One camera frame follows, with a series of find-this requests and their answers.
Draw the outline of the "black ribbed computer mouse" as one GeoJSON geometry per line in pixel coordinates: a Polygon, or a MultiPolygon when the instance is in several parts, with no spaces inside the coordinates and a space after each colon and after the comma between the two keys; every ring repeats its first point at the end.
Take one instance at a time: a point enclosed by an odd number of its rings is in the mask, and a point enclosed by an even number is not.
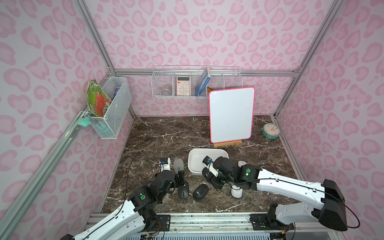
{"type": "Polygon", "coordinates": [[[189,197],[189,184],[185,182],[183,185],[178,187],[179,198],[184,200],[189,197]]]}

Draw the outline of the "grey lilac computer mouse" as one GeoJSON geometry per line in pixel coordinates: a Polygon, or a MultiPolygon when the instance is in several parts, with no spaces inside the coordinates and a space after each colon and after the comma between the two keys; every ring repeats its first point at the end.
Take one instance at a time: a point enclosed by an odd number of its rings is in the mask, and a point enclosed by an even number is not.
{"type": "Polygon", "coordinates": [[[174,171],[176,173],[178,172],[181,172],[181,171],[184,171],[185,170],[185,167],[184,167],[184,162],[181,158],[175,158],[174,160],[174,171]]]}

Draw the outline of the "white computer mouse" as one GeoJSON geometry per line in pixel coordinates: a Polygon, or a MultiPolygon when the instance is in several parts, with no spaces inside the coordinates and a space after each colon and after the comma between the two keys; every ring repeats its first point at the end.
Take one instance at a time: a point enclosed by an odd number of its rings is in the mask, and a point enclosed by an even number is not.
{"type": "Polygon", "coordinates": [[[233,185],[231,186],[231,195],[236,199],[240,199],[243,196],[243,189],[233,185]]]}

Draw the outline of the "white plastic storage box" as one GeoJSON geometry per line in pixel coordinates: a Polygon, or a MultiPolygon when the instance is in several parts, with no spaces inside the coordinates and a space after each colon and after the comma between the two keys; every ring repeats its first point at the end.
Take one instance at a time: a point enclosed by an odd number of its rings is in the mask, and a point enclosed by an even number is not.
{"type": "Polygon", "coordinates": [[[229,155],[221,149],[192,149],[188,156],[188,169],[192,175],[201,176],[208,162],[213,162],[219,157],[228,158],[229,155]]]}

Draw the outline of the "black Lecoo computer mouse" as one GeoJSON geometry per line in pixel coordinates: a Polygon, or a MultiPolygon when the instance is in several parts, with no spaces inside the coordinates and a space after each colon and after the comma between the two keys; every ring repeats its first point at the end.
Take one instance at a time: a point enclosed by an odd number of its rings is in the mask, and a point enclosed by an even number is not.
{"type": "Polygon", "coordinates": [[[206,184],[201,184],[199,185],[194,193],[193,193],[193,198],[195,201],[201,201],[209,192],[209,187],[206,184]]]}

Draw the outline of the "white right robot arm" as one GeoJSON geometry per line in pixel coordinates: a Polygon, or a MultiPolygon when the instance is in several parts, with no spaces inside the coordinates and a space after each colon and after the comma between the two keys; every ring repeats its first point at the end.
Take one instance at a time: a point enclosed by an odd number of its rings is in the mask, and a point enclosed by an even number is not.
{"type": "Polygon", "coordinates": [[[298,201],[291,205],[272,205],[267,215],[269,223],[290,225],[313,222],[339,232],[348,229],[345,198],[332,180],[325,179],[322,183],[300,181],[259,166],[239,166],[224,157],[212,160],[206,156],[202,164],[202,175],[216,189],[220,190],[228,184],[236,190],[274,193],[298,201]]]}

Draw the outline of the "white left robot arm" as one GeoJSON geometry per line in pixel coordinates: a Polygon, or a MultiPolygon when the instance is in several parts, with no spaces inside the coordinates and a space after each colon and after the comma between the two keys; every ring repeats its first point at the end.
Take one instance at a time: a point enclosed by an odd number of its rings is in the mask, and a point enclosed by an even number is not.
{"type": "Polygon", "coordinates": [[[133,192],[111,214],[88,230],[75,236],[66,234],[63,240],[124,240],[140,232],[157,232],[161,229],[154,211],[165,195],[179,186],[178,176],[164,170],[148,185],[133,192]]]}

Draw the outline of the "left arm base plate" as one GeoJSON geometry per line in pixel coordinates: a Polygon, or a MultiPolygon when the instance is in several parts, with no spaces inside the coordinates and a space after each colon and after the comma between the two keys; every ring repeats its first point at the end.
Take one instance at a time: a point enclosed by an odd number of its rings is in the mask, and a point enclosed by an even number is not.
{"type": "Polygon", "coordinates": [[[158,229],[168,232],[170,230],[170,224],[171,215],[160,214],[146,223],[146,227],[144,228],[143,232],[156,232],[158,229]]]}

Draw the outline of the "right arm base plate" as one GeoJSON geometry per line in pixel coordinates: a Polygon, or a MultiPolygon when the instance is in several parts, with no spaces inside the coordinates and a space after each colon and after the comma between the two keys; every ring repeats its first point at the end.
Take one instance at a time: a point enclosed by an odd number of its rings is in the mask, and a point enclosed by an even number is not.
{"type": "Polygon", "coordinates": [[[294,224],[285,225],[268,214],[251,214],[250,222],[254,231],[290,231],[295,230],[294,224]]]}

